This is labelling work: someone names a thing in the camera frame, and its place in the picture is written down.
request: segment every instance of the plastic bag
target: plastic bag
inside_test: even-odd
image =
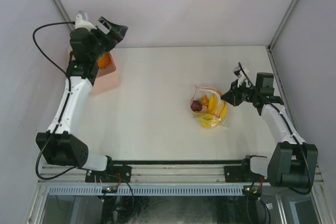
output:
[[[195,87],[196,91],[190,101],[193,117],[207,129],[224,125],[228,106],[221,100],[221,92],[212,88]]]

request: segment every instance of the orange object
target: orange object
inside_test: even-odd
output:
[[[208,107],[209,106],[209,99],[206,95],[202,96],[202,105]]]
[[[101,57],[99,57],[97,63],[98,63],[99,69],[106,68],[109,64],[111,64],[110,55],[106,52]]]
[[[68,49],[68,54],[72,51],[71,47]],[[110,63],[102,69],[99,69],[95,84],[90,92],[91,95],[101,94],[110,89],[120,86],[120,70],[114,59],[113,50],[107,52],[105,55],[109,57]]]

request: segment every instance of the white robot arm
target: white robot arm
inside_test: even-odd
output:
[[[247,69],[240,62],[234,69],[239,78],[231,83],[230,90],[221,99],[240,105],[250,102],[267,123],[277,143],[271,157],[249,156],[249,170],[268,178],[272,186],[311,188],[317,163],[318,150],[307,144],[290,122],[281,97],[274,96],[274,76],[257,73],[254,86],[246,75]]]
[[[79,12],[75,29],[70,33],[72,52],[63,97],[47,132],[36,136],[41,150],[39,157],[43,154],[48,164],[105,171],[111,163],[110,157],[90,152],[87,145],[76,137],[85,101],[98,73],[97,60],[112,50],[128,29],[103,17],[98,21],[102,26],[94,26],[88,22],[85,12]]]

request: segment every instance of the black bracket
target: black bracket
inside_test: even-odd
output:
[[[119,176],[122,180],[125,180],[127,183],[131,182],[132,176],[132,167],[129,165],[113,165],[109,171],[98,172],[92,170],[88,171],[85,176],[86,183],[118,183]]]
[[[261,177],[260,174],[252,173],[250,171],[250,158],[255,156],[246,156],[241,165],[224,166],[225,182],[227,183],[246,183],[253,182],[255,179]]]

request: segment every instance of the white table surface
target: white table surface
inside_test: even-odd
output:
[[[87,99],[78,137],[119,160],[271,157],[275,141],[251,103],[229,106],[228,126],[205,129],[189,107],[195,85],[222,93],[240,61],[255,82],[272,72],[264,46],[114,49],[121,86]],[[275,95],[279,91],[274,81]]]

